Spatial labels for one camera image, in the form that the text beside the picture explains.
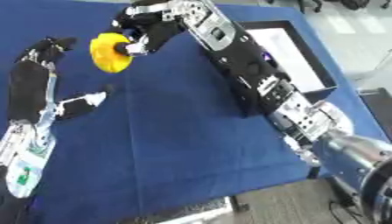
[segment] yellow ball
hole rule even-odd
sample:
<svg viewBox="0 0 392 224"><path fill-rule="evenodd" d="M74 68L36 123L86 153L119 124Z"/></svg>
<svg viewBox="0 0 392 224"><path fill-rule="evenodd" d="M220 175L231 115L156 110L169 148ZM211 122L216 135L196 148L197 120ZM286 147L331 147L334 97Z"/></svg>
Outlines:
<svg viewBox="0 0 392 224"><path fill-rule="evenodd" d="M129 43L130 41L123 35L114 32L101 33L98 38L91 40L91 57L95 65L102 71L116 74L130 65L131 56L125 56L115 51L115 45L119 42Z"/></svg>

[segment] wire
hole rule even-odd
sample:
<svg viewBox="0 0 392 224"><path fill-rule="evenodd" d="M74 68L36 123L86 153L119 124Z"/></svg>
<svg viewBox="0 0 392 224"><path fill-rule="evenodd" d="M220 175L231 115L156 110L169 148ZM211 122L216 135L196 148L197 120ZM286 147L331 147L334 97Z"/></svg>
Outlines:
<svg viewBox="0 0 392 224"><path fill-rule="evenodd" d="M330 211L332 217L333 217L339 224L344 224L344 222L343 222L343 221L336 215L336 213L333 211L333 205L340 206L340 207L343 208L343 209L344 209L344 210L345 210L345 211L346 211L346 212L347 212L347 213L348 213L348 214L349 214L358 224L363 224L363 223L356 217L356 216L362 217L361 214L356 213L356 212L353 212L353 211L351 211L350 209L343 207L340 203L330 200L330 201L329 201L329 205L328 205L329 211Z"/></svg>

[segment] robotic hand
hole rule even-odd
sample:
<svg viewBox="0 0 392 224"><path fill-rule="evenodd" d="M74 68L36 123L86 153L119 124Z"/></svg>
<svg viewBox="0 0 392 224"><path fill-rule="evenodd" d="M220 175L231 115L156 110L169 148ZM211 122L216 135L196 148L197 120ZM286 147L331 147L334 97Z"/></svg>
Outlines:
<svg viewBox="0 0 392 224"><path fill-rule="evenodd" d="M129 38L121 35L127 30ZM106 59L115 64L118 55L154 53L184 30L204 47L246 115L265 115L294 153L310 166L323 165L373 223L392 223L392 146L354 136L351 120L331 103L311 103L279 70L271 55L210 0L133 3L115 17L107 30L106 34L114 33L120 38L100 42L101 34L93 40L90 50L95 64L102 69L99 56L105 47L113 56ZM130 60L102 70L120 72L129 63ZM316 142L324 147L313 149Z"/></svg>
<svg viewBox="0 0 392 224"><path fill-rule="evenodd" d="M310 103L291 84L289 75L278 69L273 58L209 0L136 2L115 16L106 34L121 36L130 31L129 41L114 39L111 47L116 54L138 56L154 53L185 30L204 47L207 57L230 85L243 113L267 116L301 159L319 166L310 150L312 143L331 127L339 127L337 123L345 120L344 123L350 124L349 119L331 103ZM94 49L98 49L95 45L98 39L92 42ZM93 60L100 67L94 55ZM350 132L352 127L347 126L346 131Z"/></svg>
<svg viewBox="0 0 392 224"><path fill-rule="evenodd" d="M8 120L0 141L0 223L23 223L56 139L53 122L86 114L108 96L103 90L56 101L55 64L75 38L45 38L25 49L10 71Z"/></svg>

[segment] robot finger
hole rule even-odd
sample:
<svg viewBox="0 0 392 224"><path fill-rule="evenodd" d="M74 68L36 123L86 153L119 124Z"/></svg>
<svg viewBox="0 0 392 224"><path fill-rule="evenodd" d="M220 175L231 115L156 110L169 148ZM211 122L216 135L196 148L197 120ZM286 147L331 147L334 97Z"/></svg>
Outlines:
<svg viewBox="0 0 392 224"><path fill-rule="evenodd" d="M73 49L75 43L76 38L52 38L50 46L40 53L37 62L43 66L56 63L64 56L64 51Z"/></svg>
<svg viewBox="0 0 392 224"><path fill-rule="evenodd" d="M61 101L57 107L56 121L83 116L98 108L114 92L111 85L92 94L75 94Z"/></svg>

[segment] blue tablecloth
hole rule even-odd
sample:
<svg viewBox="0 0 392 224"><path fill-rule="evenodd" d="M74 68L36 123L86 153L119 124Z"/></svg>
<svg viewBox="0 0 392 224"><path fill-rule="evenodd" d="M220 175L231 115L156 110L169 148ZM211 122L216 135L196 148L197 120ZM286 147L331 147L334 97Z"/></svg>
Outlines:
<svg viewBox="0 0 392 224"><path fill-rule="evenodd" d="M0 7L0 130L7 73L25 46L45 35L75 36L60 62L59 98L103 83L116 94L93 114L54 127L58 146L32 209L32 223L114 223L256 188L304 179L308 168L262 116L240 118L228 86L184 33L118 75L100 72L88 42L124 5L14 0ZM328 98L358 134L386 139L359 97L293 9L221 6L237 21L290 20L339 87Z"/></svg>

